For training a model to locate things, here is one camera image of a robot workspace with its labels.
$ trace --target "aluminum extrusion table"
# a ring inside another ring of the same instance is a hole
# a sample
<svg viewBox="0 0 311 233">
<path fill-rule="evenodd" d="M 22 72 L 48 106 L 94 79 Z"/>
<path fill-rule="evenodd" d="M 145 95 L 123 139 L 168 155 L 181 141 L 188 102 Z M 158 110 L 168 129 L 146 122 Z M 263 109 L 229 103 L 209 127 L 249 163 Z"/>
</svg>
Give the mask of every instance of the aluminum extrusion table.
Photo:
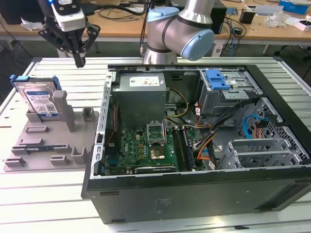
<svg viewBox="0 0 311 233">
<path fill-rule="evenodd" d="M 68 104 L 75 111 L 85 106 L 99 111 L 107 64 L 140 62 L 139 58 L 87 58 L 85 67 L 77 69 L 70 58 L 43 58 L 35 59 L 24 75 L 38 78 L 57 75 L 68 93 Z M 311 89 L 284 62 L 266 57 L 204 58 L 197 62 L 257 65 L 311 130 Z M 244 233 L 311 231 L 311 194 L 280 212 L 104 225 L 92 202 L 80 197 L 84 171 L 16 174 L 2 171 L 3 160 L 27 121 L 26 109 L 15 90 L 0 107 L 0 232 L 219 233 L 236 231 L 236 226 L 249 228 Z"/>
</svg>

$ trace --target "motherboard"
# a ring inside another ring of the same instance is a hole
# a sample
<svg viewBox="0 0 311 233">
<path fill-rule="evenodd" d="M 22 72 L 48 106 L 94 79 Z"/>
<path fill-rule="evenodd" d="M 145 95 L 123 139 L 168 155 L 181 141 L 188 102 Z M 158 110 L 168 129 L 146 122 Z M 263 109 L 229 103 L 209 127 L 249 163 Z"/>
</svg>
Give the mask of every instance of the motherboard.
<svg viewBox="0 0 311 233">
<path fill-rule="evenodd" d="M 150 140 L 164 139 L 163 144 Z M 123 130 L 118 156 L 109 155 L 106 174 L 138 174 L 184 171 L 185 164 L 193 164 L 192 149 L 197 142 L 192 129 L 154 128 Z"/>
</svg>

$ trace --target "white box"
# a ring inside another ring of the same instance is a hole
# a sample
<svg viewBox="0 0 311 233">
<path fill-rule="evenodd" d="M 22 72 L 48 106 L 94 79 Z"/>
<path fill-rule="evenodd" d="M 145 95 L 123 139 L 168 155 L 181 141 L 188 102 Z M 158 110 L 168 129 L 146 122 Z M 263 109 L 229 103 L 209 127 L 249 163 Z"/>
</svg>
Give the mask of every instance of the white box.
<svg viewBox="0 0 311 233">
<path fill-rule="evenodd" d="M 295 27 L 297 27 L 298 29 L 302 30 L 302 31 L 311 31 L 311 21 L 307 20 L 307 19 L 303 19 L 301 21 L 299 21 L 298 23 L 295 24 Z"/>
</svg>

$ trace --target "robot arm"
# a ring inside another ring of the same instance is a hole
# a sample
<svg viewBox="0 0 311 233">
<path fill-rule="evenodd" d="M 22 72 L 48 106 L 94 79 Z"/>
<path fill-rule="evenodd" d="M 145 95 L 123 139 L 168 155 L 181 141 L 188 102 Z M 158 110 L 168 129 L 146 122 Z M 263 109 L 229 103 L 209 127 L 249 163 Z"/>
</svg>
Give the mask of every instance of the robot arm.
<svg viewBox="0 0 311 233">
<path fill-rule="evenodd" d="M 97 38 L 100 27 L 90 24 L 79 0 L 38 0 L 46 24 L 39 35 L 60 51 L 73 57 L 78 68 L 86 63 L 85 54 Z M 82 42 L 86 28 L 88 39 Z"/>
<path fill-rule="evenodd" d="M 148 14 L 148 49 L 145 64 L 176 64 L 177 55 L 196 61 L 211 48 L 214 32 L 210 13 L 215 0 L 187 0 L 181 12 L 159 7 Z"/>
</svg>

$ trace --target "open computer tower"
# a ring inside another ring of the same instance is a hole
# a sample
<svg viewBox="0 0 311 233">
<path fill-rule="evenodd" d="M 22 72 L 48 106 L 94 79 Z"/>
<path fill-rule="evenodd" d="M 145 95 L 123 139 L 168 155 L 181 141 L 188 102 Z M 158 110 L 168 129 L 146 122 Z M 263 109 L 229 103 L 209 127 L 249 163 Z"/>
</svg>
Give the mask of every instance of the open computer tower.
<svg viewBox="0 0 311 233">
<path fill-rule="evenodd" d="M 84 191 L 105 224 L 278 211 L 311 132 L 254 65 L 109 66 Z"/>
</svg>

